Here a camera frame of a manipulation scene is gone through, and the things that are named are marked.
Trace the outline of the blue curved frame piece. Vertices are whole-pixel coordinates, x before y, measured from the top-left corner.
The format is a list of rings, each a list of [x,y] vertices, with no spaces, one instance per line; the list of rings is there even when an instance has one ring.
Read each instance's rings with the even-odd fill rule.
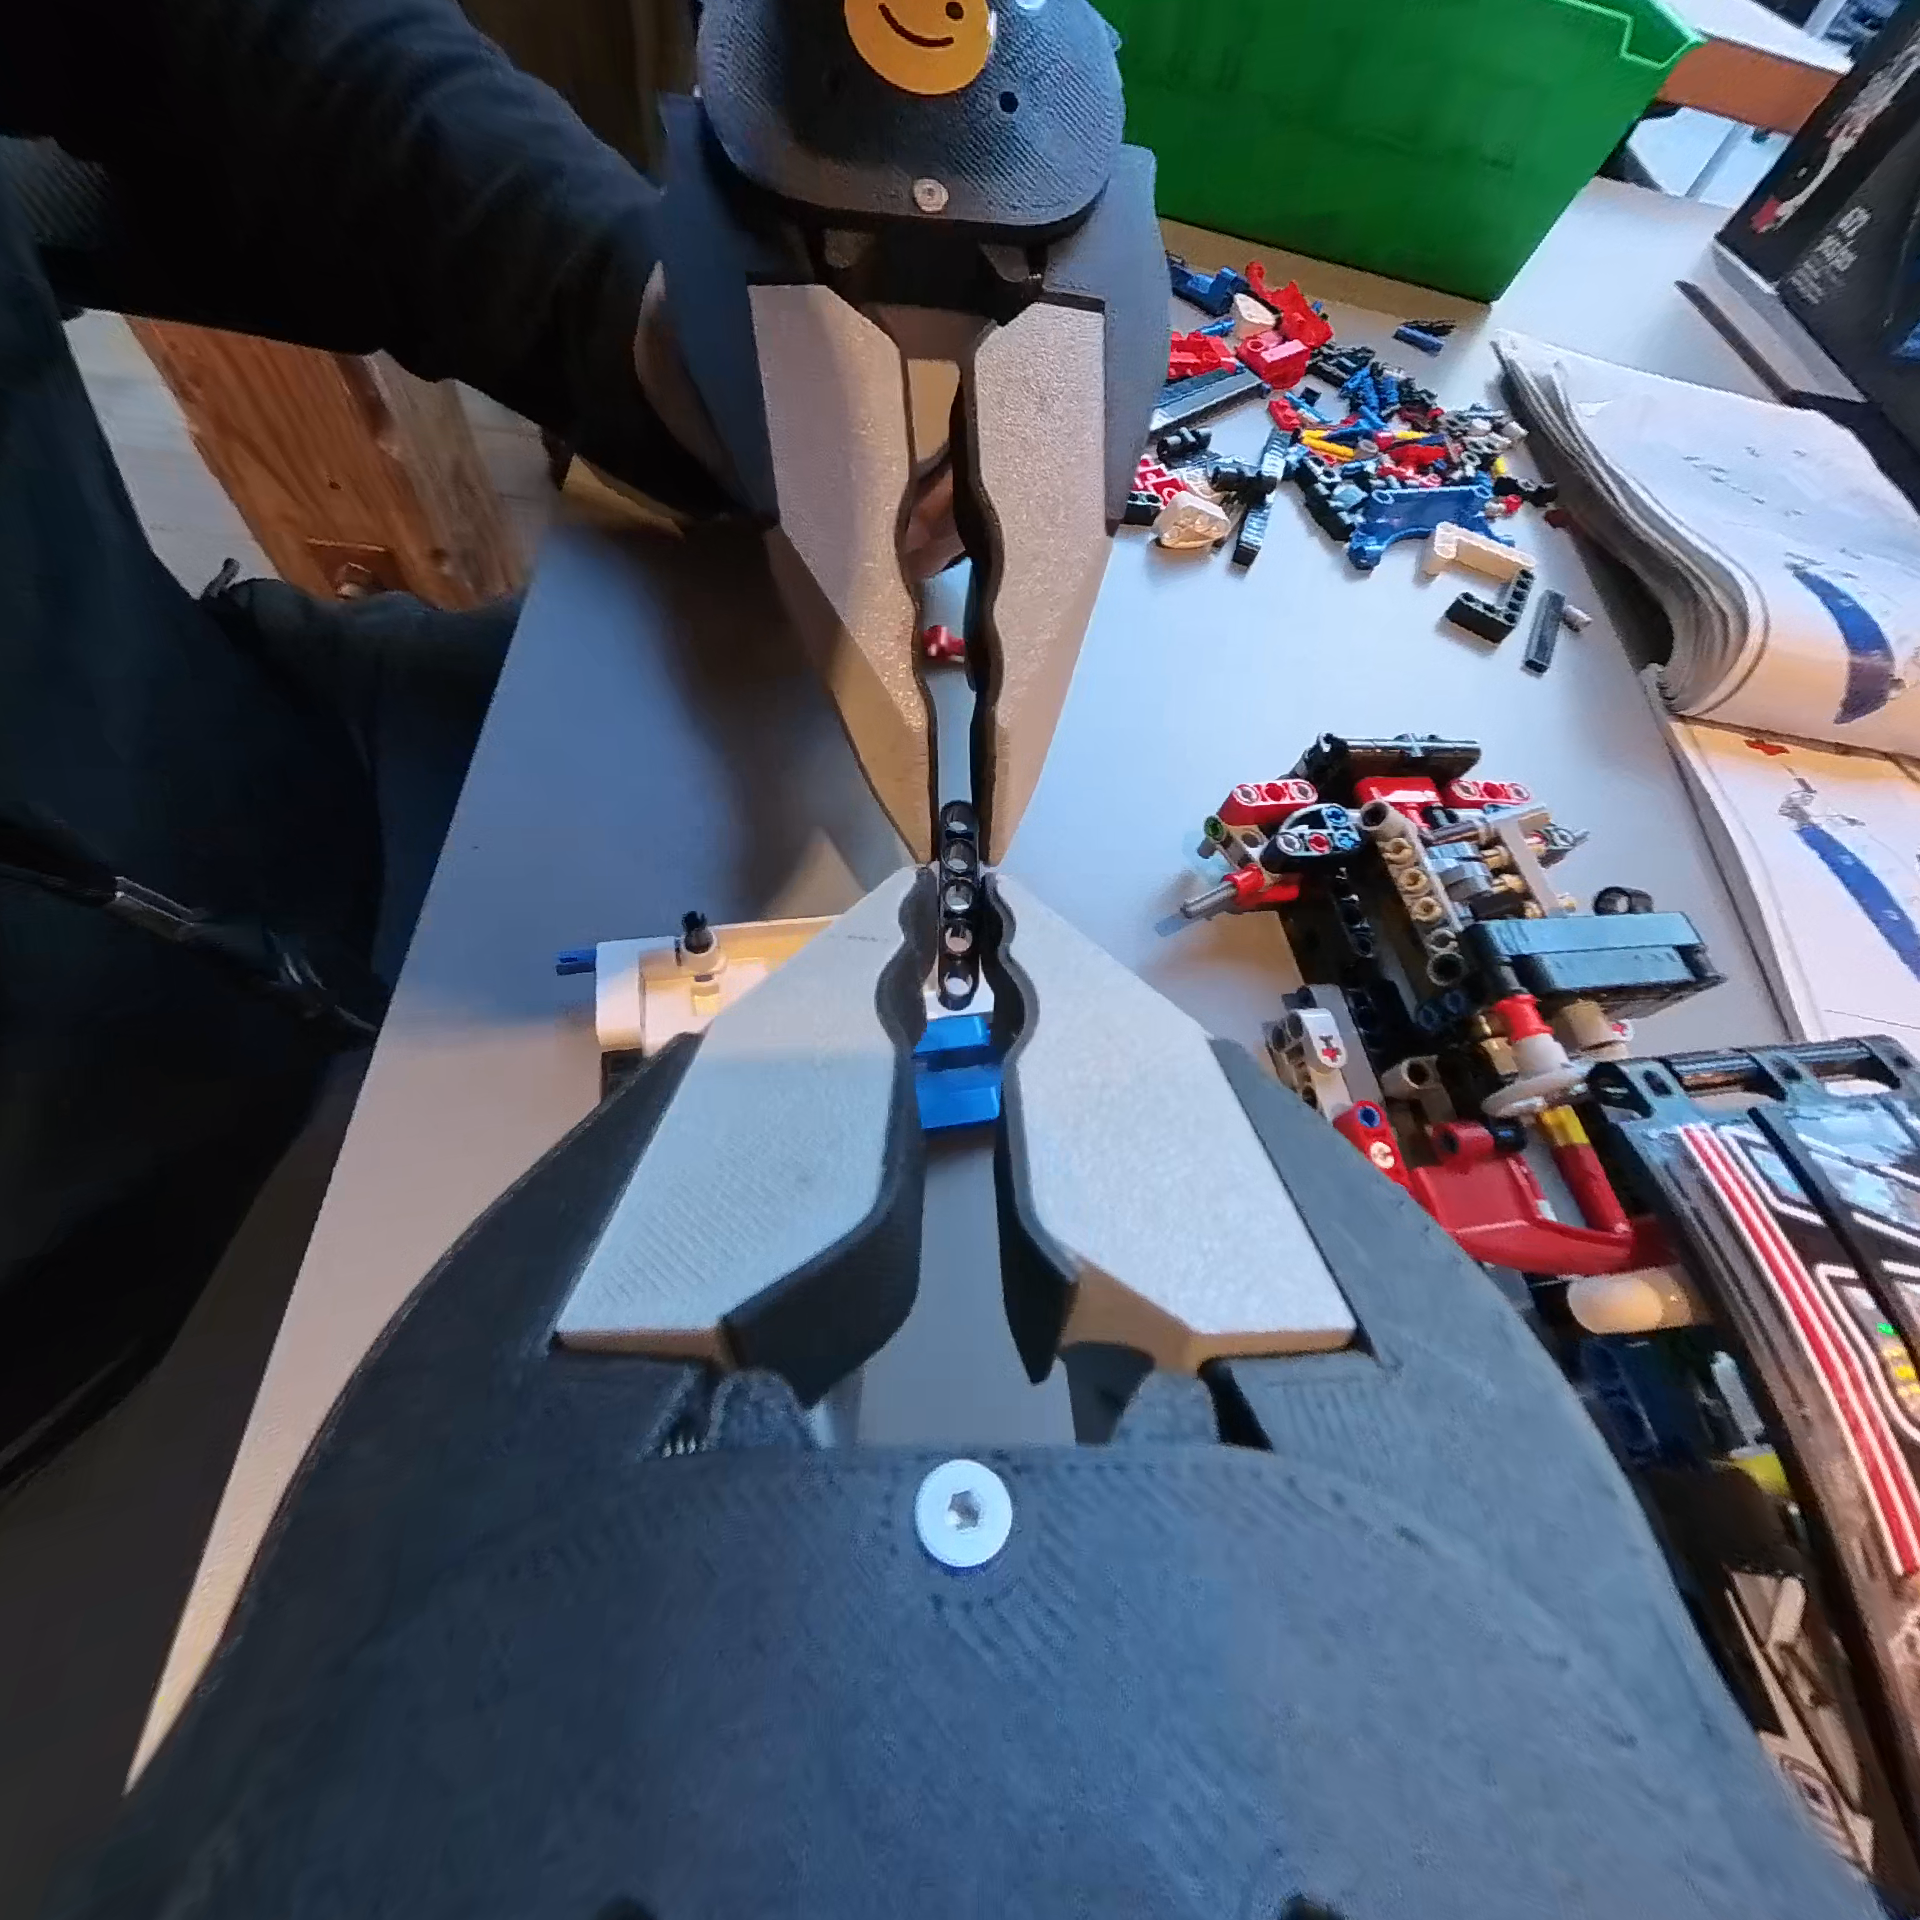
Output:
[[[1405,540],[1428,540],[1441,524],[1490,538],[1493,483],[1474,478],[1445,488],[1375,488],[1357,508],[1347,538],[1347,559],[1374,571],[1383,555]]]

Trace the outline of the pile of loose brick pieces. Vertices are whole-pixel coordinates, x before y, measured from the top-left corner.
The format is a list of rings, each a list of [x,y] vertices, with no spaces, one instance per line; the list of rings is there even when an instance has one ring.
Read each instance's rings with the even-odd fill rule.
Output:
[[[1375,488],[1489,478],[1490,526],[1555,511],[1558,488],[1516,468],[1524,427],[1489,403],[1445,404],[1418,373],[1344,340],[1328,307],[1262,262],[1167,254],[1181,315],[1167,383],[1123,508],[1164,551],[1227,551],[1249,570],[1284,489],[1340,548]]]

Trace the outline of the grey desk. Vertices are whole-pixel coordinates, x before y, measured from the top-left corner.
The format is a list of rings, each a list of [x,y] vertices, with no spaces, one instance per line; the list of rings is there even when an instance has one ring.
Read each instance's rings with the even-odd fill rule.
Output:
[[[1590,611],[1535,679],[1524,639],[1441,632],[1394,550],[1362,579],[1287,500],[1250,571],[1116,540],[1012,876],[1214,1033],[1255,1043],[1292,981],[1270,918],[1176,932],[1198,818],[1323,732],[1470,735],[1590,833],[1574,883],[1694,916],[1722,983],[1651,1052],[1790,1036],[1639,667],[1665,647],[1630,578],[1561,526],[1526,540]],[[828,915],[900,863],[754,538],[598,526],[541,541],[511,657],[373,1048],[131,1778],[198,1689],[272,1511],[373,1339],[468,1223],[598,1094],[560,950],[715,918]]]

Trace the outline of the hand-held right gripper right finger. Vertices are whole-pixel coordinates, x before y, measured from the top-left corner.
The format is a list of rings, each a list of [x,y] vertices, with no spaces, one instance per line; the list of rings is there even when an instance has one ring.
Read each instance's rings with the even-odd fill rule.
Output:
[[[997,1227],[1022,1367],[1074,1439],[1141,1384],[1347,1354],[1359,1320],[1214,1036],[1018,878],[986,878],[1001,1059]]]

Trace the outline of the person's left hand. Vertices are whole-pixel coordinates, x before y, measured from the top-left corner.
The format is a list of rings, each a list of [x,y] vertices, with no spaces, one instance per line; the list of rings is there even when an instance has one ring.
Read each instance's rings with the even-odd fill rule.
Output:
[[[657,262],[645,283],[634,334],[634,368],[645,399],[671,441],[716,485],[731,510],[745,510],[747,496],[729,449],[721,444],[704,398],[687,373],[670,315],[665,262]]]

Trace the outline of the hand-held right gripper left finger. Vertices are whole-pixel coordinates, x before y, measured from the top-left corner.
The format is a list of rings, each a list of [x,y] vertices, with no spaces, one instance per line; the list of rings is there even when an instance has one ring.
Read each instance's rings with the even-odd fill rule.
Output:
[[[835,1396],[920,1288],[927,868],[902,868],[679,1036],[667,1094],[566,1297],[575,1354],[707,1364]]]

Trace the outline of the green plastic bin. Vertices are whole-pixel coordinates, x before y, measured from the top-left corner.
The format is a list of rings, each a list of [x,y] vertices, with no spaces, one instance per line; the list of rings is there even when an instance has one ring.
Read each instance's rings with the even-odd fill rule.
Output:
[[[1490,303],[1702,42],[1655,2],[1098,2],[1167,223]]]

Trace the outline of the black product box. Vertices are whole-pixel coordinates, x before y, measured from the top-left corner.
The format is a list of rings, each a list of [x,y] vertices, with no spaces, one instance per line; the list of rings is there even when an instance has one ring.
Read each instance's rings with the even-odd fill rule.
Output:
[[[1897,6],[1680,290],[1780,403],[1918,454],[1918,6]]]

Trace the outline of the black holed brick beam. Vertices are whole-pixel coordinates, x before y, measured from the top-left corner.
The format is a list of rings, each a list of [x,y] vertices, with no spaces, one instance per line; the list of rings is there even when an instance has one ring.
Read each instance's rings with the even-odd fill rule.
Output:
[[[942,806],[933,852],[933,876],[938,882],[933,993],[942,1008],[958,1014],[975,1003],[981,987],[986,867],[975,804],[955,800]]]

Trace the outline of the open instruction booklet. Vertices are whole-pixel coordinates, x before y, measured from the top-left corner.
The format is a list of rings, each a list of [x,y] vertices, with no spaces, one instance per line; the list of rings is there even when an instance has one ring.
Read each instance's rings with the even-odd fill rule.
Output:
[[[1918,1043],[1918,519],[1818,413],[1493,334],[1577,526],[1669,618],[1644,671],[1798,1041]]]

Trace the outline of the brick toy car model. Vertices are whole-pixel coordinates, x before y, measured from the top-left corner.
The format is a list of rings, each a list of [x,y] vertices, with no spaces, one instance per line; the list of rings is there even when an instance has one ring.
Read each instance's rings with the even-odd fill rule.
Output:
[[[1915,1053],[1632,1061],[1721,973],[1646,892],[1563,893],[1577,843],[1475,742],[1323,735],[1205,816],[1181,916],[1278,918],[1278,1076],[1521,1308],[1776,1770],[1915,1915]]]

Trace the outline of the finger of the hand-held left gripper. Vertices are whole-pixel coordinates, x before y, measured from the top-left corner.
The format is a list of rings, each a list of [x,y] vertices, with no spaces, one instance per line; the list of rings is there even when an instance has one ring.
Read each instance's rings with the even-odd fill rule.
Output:
[[[780,524],[770,566],[911,862],[937,837],[920,603],[902,561],[917,478],[900,344],[821,284],[750,290]]]
[[[1103,317],[1036,303],[961,373],[958,508],[977,564],[971,784],[983,855],[1022,830],[1112,555]]]

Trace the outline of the blue and white brick assembly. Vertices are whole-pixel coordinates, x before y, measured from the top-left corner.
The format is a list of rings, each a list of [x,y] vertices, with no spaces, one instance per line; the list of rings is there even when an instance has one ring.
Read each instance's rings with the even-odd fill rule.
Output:
[[[670,937],[564,950],[554,972],[594,983],[600,1094],[616,1092],[670,1041],[699,1036],[826,927],[828,918],[710,925],[691,911]],[[942,950],[925,1008],[913,1048],[922,1132],[992,1126],[1001,1118],[1001,1052],[971,933],[958,950]]]

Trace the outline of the wooden cabinet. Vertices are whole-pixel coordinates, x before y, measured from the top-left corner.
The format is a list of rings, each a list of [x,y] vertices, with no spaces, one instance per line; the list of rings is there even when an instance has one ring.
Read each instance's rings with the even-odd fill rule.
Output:
[[[464,611],[524,559],[460,389],[390,354],[131,320],[212,480],[275,571],[309,594]]]

